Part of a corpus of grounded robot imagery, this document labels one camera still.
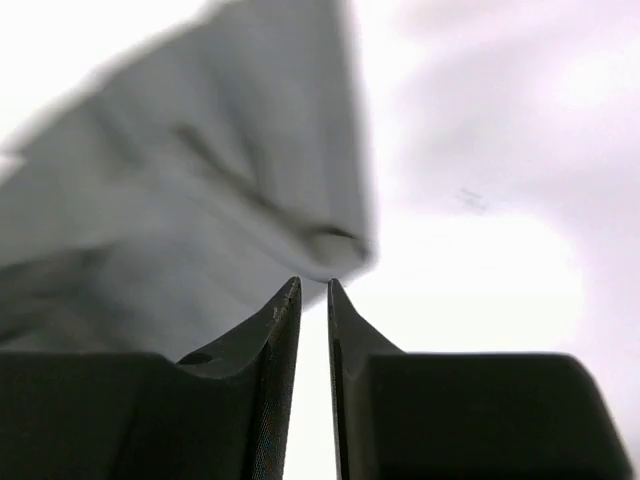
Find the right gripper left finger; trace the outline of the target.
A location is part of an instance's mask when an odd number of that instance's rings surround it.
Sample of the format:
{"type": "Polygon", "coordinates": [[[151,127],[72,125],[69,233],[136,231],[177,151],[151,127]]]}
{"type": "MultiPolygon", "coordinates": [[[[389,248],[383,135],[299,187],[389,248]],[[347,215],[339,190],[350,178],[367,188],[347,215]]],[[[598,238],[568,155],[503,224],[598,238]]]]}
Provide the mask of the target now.
{"type": "Polygon", "coordinates": [[[4,353],[2,477],[281,478],[300,315],[294,278],[177,363],[147,353],[4,353]]]}

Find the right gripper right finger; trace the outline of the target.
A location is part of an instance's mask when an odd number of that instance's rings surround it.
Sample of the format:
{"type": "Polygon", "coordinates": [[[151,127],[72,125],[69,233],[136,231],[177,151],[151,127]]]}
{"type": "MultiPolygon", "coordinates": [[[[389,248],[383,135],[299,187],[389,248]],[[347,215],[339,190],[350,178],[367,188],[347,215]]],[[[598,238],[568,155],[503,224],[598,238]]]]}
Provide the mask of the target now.
{"type": "Polygon", "coordinates": [[[629,479],[600,390],[573,356],[408,353],[328,286],[341,479],[629,479]]]}

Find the grey pleated skirt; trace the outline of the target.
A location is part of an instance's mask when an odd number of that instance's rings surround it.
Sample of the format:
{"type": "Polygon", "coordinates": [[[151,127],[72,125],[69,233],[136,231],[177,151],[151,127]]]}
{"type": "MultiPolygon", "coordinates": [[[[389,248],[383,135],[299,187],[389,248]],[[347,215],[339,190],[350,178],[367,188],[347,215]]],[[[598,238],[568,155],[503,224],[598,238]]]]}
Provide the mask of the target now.
{"type": "Polygon", "coordinates": [[[233,1],[126,58],[1,186],[1,345],[176,359],[372,238],[335,1],[233,1]]]}

